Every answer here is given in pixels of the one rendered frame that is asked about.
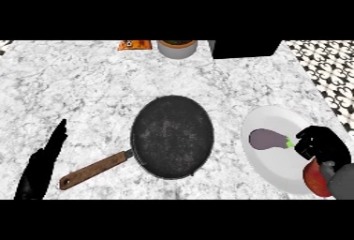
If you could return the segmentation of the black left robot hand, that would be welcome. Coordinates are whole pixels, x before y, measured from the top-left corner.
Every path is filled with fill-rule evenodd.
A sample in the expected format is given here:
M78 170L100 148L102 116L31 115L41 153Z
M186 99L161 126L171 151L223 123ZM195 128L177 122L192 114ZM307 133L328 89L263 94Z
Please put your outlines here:
M67 120L62 120L55 128L46 146L30 157L15 191L13 198L16 200L41 200L44 198L52 181L56 159L67 138Z

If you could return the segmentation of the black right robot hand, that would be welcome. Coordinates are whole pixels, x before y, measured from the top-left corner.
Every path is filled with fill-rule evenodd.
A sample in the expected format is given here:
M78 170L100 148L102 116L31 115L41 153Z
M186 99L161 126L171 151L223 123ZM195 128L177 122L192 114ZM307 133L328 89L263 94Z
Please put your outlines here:
M310 126L298 134L295 150L310 160L317 159L319 164L332 161L334 171L351 163L351 154L336 133L329 127Z

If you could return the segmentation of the white plate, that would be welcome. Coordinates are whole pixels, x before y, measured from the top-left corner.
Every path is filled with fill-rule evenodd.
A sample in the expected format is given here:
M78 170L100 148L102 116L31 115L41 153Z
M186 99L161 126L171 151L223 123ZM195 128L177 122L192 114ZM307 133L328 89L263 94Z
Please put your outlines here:
M254 170L276 188L298 195L311 193L303 181L303 169L308 160L297 153L294 147L254 149L249 135L254 130L266 128L286 136L289 142L297 144L300 142L297 134L310 126L311 124L297 112L279 106L264 106L249 112L241 134L244 152Z

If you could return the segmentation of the red pear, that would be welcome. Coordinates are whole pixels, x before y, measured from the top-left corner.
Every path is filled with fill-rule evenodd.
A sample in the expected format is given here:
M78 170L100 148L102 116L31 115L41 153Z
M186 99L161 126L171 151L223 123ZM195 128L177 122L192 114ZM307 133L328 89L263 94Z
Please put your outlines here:
M303 169L303 180L305 186L317 196L323 198L332 196L326 186L326 179L322 175L322 167L316 159L311 160Z

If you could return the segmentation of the purple eggplant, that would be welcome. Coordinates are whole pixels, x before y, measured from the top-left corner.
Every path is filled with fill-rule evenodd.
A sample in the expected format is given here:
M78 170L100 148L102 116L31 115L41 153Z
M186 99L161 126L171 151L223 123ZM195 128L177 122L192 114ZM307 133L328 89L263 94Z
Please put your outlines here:
M266 128L258 128L251 132L249 144L257 150L267 150L275 147L286 149L295 146L285 135Z

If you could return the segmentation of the black appliance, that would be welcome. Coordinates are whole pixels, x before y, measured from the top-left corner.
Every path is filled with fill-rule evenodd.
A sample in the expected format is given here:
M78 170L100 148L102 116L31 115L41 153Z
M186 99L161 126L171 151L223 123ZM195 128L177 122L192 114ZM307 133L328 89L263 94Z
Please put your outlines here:
M272 56L279 40L210 40L210 52L214 59Z

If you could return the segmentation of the grey plant pot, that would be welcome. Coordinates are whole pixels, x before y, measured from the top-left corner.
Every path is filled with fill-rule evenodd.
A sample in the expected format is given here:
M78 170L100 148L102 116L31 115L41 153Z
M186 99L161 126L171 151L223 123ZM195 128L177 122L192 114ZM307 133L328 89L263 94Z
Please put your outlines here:
M189 58L196 52L198 41L190 40L185 44L170 44L164 40L158 41L158 49L161 54L170 59Z

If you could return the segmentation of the orange packet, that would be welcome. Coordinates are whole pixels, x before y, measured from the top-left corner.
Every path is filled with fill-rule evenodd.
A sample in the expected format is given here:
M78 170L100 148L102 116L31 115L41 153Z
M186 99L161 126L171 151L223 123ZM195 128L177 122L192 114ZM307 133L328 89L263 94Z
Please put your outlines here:
M152 44L149 40L123 40L118 45L118 50L151 50Z

